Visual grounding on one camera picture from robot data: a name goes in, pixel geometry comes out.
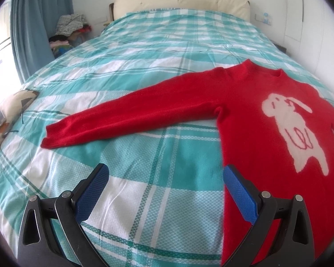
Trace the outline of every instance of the red sweater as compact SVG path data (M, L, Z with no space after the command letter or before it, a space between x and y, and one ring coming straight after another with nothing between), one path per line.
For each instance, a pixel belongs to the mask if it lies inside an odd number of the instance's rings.
M334 236L334 108L281 69L246 60L183 74L47 126L41 146L66 147L208 118L217 118L224 166L234 164L275 197L304 197L319 256ZM223 261L249 227L226 191ZM270 236L258 259L266 255Z

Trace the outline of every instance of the plaid bedsheet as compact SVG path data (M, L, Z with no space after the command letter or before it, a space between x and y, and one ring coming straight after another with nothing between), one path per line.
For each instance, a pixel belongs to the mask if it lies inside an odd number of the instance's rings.
M334 105L321 81L252 24L212 11L130 13L35 73L22 88L40 95L0 148L0 229L14 253L30 195L58 196L105 163L110 180L82 226L108 264L219 266L228 238L222 236L222 159L214 120L56 150L39 145L46 125L70 114L186 72L231 67L247 58L284 69ZM68 258L77 261L54 225Z

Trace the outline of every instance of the window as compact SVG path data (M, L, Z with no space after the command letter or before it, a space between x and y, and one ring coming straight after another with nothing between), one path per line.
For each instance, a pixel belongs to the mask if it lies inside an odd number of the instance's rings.
M21 87L10 40L10 9L11 0L5 0L0 7L0 102Z

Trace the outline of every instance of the nightstand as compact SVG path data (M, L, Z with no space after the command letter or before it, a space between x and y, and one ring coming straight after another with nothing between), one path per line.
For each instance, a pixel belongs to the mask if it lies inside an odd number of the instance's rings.
M271 42L274 44L274 46L277 47L277 49L278 49L279 51L281 51L281 52L283 52L283 53L286 54L286 50L287 50L286 47L283 47L283 46L277 44L276 42L274 42L274 41L272 41L272 40L271 40Z

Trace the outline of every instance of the patterned pillow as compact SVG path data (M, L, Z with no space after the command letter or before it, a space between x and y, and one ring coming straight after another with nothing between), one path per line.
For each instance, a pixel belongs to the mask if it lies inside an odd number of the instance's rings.
M0 104L0 110L6 117L6 122L0 127L0 146L5 139L4 134L11 130L20 114L31 105L38 94L34 90L21 90L9 96Z

